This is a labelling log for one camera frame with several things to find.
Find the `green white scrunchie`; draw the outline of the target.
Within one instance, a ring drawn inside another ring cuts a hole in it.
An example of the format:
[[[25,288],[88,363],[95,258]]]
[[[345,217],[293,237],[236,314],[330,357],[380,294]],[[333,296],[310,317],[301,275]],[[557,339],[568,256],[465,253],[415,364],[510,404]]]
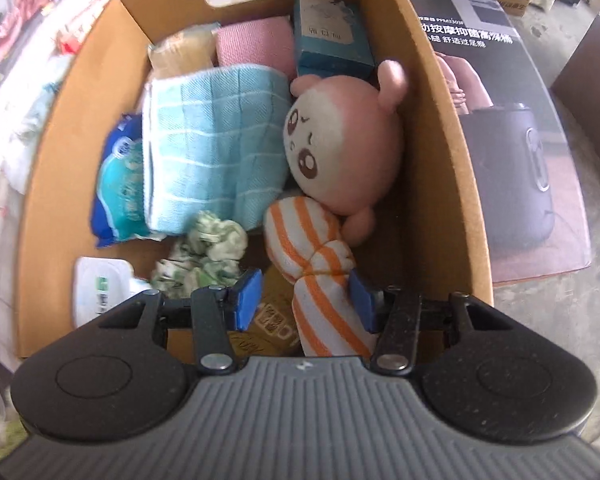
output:
[[[239,263],[247,248],[248,234],[239,223],[198,212],[192,229],[156,263],[150,284],[170,299],[212,285],[232,286],[242,275]]]

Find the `gold tissue pack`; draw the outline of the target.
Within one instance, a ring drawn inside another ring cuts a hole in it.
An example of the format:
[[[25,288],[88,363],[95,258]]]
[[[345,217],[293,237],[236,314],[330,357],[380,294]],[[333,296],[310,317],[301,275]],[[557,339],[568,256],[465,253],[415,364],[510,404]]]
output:
[[[274,266],[263,274],[261,302],[245,332],[230,332],[230,344],[238,358],[248,356],[296,356],[301,350],[299,332],[291,309],[294,288]]]

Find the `large cardboard box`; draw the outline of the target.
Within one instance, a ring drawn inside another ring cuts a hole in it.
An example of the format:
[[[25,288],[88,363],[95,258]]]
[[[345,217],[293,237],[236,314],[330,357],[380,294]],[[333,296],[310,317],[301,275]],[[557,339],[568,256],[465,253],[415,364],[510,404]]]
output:
[[[483,301],[590,260],[572,175],[544,154],[536,99],[501,99],[411,0],[111,0],[43,131],[19,241],[17,348],[76,328],[74,268],[144,278],[198,214],[245,233],[287,283],[307,356],[370,356],[355,275]]]

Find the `blue white wipes pack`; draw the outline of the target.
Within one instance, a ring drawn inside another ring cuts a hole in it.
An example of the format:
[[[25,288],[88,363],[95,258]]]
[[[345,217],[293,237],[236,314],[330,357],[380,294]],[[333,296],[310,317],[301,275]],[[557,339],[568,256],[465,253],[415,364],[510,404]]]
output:
[[[141,114],[123,114],[107,136],[91,213],[96,247],[130,240],[163,240],[145,220]]]

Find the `blue towels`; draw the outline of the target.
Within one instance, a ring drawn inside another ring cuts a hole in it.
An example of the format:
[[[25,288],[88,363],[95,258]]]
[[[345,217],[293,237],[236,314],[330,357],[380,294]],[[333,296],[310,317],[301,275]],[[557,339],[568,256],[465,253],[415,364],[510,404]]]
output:
[[[211,211],[257,229],[283,191],[289,80],[257,64],[210,68],[145,86],[142,108],[145,220],[187,233]]]

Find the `pink plush doll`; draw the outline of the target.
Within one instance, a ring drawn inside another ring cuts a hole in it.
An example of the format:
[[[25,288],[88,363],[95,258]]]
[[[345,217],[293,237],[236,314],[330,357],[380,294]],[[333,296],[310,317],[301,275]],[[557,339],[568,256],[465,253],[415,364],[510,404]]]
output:
[[[302,192],[343,220],[351,246],[375,229],[375,205],[398,175],[403,128],[398,108],[407,95],[399,62],[385,60],[378,85],[346,75],[294,78],[284,125],[288,166]]]

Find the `clear cotton swab bag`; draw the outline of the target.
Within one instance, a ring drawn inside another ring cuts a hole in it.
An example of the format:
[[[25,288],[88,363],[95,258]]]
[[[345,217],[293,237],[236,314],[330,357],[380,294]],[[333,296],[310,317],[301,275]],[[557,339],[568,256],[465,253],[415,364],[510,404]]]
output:
[[[149,78],[178,77],[214,67],[219,28],[219,23],[189,26],[149,46]]]

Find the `pink cloth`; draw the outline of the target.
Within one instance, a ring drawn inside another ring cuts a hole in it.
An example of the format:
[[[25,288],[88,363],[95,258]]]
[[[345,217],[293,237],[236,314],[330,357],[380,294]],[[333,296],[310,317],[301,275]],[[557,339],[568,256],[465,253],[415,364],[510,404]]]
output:
[[[294,64],[294,31],[286,16],[226,25],[215,34],[219,66],[257,64],[297,75]]]

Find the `white tied plastic bag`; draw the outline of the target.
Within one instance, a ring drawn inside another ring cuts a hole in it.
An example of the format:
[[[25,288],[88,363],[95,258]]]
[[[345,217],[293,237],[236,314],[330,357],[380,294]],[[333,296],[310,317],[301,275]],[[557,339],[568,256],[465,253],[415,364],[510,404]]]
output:
[[[73,54],[61,54],[48,60],[35,99],[23,118],[17,120],[9,138],[3,174],[9,186],[20,195],[27,193],[38,144],[73,59]]]

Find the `teal rectangular box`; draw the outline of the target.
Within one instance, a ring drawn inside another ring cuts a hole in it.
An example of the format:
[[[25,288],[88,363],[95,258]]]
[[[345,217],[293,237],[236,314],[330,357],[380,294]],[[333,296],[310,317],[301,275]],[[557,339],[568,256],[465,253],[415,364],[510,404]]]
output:
[[[296,0],[292,22],[299,76],[370,78],[376,63],[357,6],[343,0]]]

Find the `dark wooden furniture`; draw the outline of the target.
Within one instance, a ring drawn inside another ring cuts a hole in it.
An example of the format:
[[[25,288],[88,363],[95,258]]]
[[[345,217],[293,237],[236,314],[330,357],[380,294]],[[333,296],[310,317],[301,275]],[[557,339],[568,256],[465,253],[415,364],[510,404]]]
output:
[[[600,158],[600,14],[552,84]]]

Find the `red wet wipes pack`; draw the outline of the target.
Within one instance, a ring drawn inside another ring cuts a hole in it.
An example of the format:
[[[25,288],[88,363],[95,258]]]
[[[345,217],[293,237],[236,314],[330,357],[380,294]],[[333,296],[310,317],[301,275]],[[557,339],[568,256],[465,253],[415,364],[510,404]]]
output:
[[[92,24],[84,23],[63,27],[56,35],[56,51],[60,54],[77,54],[92,27]]]

